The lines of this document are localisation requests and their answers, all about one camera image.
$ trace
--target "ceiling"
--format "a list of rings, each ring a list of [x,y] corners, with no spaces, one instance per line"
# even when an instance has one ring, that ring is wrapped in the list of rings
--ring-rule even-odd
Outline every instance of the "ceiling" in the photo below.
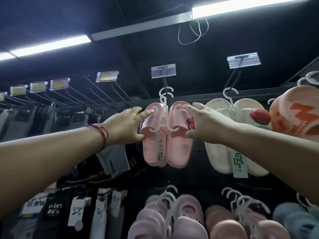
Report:
[[[176,15],[208,1],[1,0],[0,52]],[[98,71],[119,70],[118,84],[129,96],[156,98],[163,83],[151,79],[151,67],[175,63],[177,75],[167,78],[175,96],[221,92],[232,72],[227,56],[251,52],[261,65],[241,68],[235,88],[278,87],[319,56],[318,6],[309,0],[213,16],[205,36],[189,45],[178,42],[179,28],[183,43],[197,36],[183,23],[0,61],[0,88],[68,76],[89,95],[84,75],[93,81]],[[197,21],[191,25],[198,31]],[[205,20],[200,26],[205,32]],[[116,97],[109,84],[98,86]]]

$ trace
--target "fluorescent light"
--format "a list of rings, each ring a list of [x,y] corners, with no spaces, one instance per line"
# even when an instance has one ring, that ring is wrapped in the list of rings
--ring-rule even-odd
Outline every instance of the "fluorescent light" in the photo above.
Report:
[[[22,48],[22,49],[16,49],[11,51],[14,55],[21,57],[21,56],[26,56],[26,55],[31,55],[35,53],[42,53],[54,49],[61,49],[69,46],[74,46],[78,44],[84,44],[84,43],[89,43],[91,40],[88,38],[88,36],[83,35],[83,36],[78,36],[78,37],[73,37],[65,40],[60,40],[60,41],[55,41],[47,44],[40,44],[37,46],[29,47],[29,48]]]
[[[0,60],[8,60],[13,58],[15,57],[9,53],[0,53]]]
[[[268,6],[277,3],[290,2],[296,0],[227,0],[218,3],[212,3],[200,7],[194,7],[192,18],[202,18],[218,15],[227,12],[250,9],[254,7]]]

